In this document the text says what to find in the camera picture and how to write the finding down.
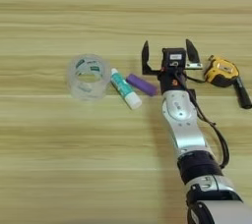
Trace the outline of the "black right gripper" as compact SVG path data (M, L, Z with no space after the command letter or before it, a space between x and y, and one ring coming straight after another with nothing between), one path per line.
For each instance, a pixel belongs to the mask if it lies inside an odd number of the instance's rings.
M186 51L189 62L186 64L186 68L189 70L201 70L203 65L200 62L199 53L191 40L186 40ZM149 43L145 41L142 49L142 74L146 76L157 76L160 83L161 93L165 93L170 90L185 90L186 78L183 75L181 68L165 68L161 70L153 70L149 66Z

